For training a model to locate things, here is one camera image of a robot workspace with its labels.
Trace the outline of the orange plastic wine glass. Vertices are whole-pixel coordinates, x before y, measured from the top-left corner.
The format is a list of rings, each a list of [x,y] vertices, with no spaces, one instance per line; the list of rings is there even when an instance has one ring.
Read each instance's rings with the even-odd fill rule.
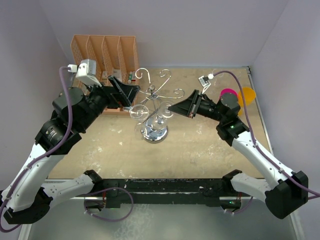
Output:
[[[242,92],[239,91],[237,93],[238,104],[240,106],[240,110],[238,112],[238,116],[241,116],[244,111],[244,103],[245,100],[246,106],[250,105],[256,98],[256,92],[250,87],[243,87]]]

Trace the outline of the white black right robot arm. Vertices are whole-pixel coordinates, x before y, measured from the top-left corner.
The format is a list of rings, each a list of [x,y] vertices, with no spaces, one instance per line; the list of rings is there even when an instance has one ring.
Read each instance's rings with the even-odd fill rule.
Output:
[[[246,157],[263,176],[257,179],[234,170],[226,175],[223,192],[228,196],[237,192],[250,195],[264,202],[275,217],[284,219],[308,202],[309,178],[303,171],[293,171],[265,149],[239,118],[240,109],[238,98],[232,93],[225,93],[218,102],[213,102],[198,90],[168,107],[169,111],[188,118],[199,114],[217,121],[219,137]]]

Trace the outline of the pink plastic wine glass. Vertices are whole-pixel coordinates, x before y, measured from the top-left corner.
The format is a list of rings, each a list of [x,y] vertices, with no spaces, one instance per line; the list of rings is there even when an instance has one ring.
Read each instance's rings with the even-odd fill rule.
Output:
[[[220,95],[219,95],[219,98],[221,98],[223,95],[225,94],[232,94],[234,96],[236,96],[238,98],[238,93],[232,89],[232,88],[224,88],[221,92],[220,92]]]

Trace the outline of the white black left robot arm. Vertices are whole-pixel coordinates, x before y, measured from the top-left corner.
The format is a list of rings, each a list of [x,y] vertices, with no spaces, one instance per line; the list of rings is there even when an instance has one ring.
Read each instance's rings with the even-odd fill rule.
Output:
[[[88,95],[78,87],[69,87],[52,102],[51,118],[36,135],[25,164],[1,191],[0,210],[8,224],[33,224],[70,198],[101,194],[103,179],[94,170],[63,183],[47,184],[45,180],[106,108],[131,107],[141,89],[115,76],[109,76],[108,81],[110,86],[90,86]]]

